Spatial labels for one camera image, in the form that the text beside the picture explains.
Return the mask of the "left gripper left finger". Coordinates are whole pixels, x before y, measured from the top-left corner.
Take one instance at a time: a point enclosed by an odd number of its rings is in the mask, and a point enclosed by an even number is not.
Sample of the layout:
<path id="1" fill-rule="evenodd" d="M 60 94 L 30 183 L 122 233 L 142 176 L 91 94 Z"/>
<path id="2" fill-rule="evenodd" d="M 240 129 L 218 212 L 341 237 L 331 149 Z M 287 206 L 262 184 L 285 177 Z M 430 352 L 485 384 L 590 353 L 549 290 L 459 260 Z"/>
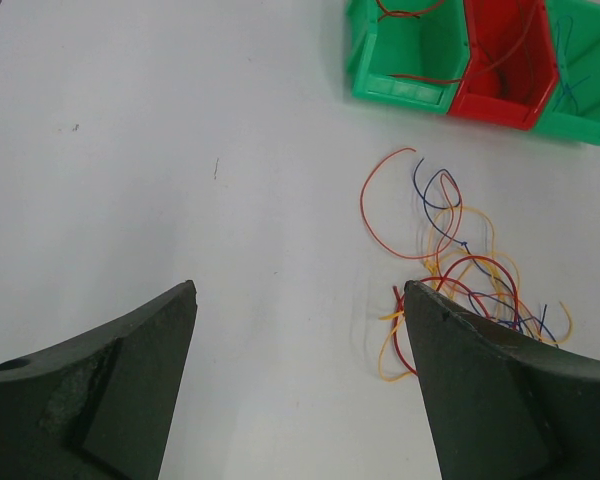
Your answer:
<path id="1" fill-rule="evenodd" d="M 185 281 L 0 364 L 0 479 L 156 479 L 197 313 Z"/>

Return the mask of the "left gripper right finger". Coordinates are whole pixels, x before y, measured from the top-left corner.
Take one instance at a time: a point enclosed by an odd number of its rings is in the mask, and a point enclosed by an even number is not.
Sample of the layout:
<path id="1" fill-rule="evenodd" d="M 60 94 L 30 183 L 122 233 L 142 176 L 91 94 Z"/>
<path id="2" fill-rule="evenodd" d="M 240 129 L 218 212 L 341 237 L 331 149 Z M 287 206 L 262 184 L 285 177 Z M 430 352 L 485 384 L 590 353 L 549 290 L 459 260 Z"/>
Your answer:
<path id="1" fill-rule="evenodd" d="M 600 361 L 478 316 L 419 281 L 404 311 L 445 479 L 600 479 Z"/>

